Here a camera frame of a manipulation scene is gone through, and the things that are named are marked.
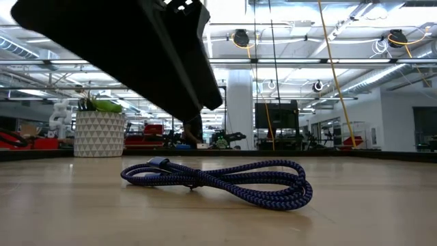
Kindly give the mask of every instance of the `cable connector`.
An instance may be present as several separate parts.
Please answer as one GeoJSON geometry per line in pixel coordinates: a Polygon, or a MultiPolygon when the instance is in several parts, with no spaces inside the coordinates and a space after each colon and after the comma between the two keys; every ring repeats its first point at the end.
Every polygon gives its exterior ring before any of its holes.
{"type": "Polygon", "coordinates": [[[147,164],[150,167],[156,167],[156,168],[160,168],[160,169],[164,169],[167,166],[167,163],[170,162],[169,159],[164,158],[164,157],[154,157],[152,159],[150,159],[147,164]]]}

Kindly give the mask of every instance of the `white pillar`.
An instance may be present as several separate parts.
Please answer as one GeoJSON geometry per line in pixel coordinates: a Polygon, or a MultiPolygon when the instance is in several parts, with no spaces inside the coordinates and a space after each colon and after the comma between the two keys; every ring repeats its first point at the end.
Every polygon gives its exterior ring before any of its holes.
{"type": "Polygon", "coordinates": [[[240,132],[246,139],[231,143],[241,150],[253,148],[253,99],[250,70],[230,70],[227,80],[227,132],[240,132]]]}

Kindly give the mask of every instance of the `white planter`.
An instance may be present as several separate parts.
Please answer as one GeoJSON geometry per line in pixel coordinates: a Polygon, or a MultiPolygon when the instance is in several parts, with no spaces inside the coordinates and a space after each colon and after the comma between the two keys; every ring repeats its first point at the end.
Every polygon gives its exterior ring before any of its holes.
{"type": "Polygon", "coordinates": [[[76,115],[74,156],[116,157],[124,149],[124,115],[80,111],[76,115]]]}

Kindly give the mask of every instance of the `red machine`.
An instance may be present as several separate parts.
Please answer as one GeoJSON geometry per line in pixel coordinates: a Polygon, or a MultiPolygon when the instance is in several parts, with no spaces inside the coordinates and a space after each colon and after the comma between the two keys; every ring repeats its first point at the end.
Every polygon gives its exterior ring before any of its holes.
{"type": "Polygon", "coordinates": [[[141,149],[150,150],[154,148],[164,147],[164,126],[157,125],[147,125],[142,133],[138,135],[133,135],[132,133],[126,133],[126,139],[124,141],[124,146],[126,149],[141,149]]]}
{"type": "Polygon", "coordinates": [[[0,132],[0,149],[8,150],[56,150],[59,148],[58,139],[29,138],[23,139],[20,133],[0,132]]]}

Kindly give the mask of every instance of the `table surface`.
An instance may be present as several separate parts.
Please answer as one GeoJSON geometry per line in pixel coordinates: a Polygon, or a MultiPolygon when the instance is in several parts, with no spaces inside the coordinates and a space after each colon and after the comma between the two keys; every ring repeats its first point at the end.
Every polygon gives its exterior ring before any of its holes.
{"type": "MultiPolygon", "coordinates": [[[[262,159],[267,158],[171,158],[199,169],[262,159]]],[[[300,210],[277,212],[209,187],[194,191],[134,187],[120,178],[122,169],[147,160],[127,156],[0,163],[0,245],[434,246],[437,242],[435,164],[292,158],[307,171],[313,200],[300,210]]]]}

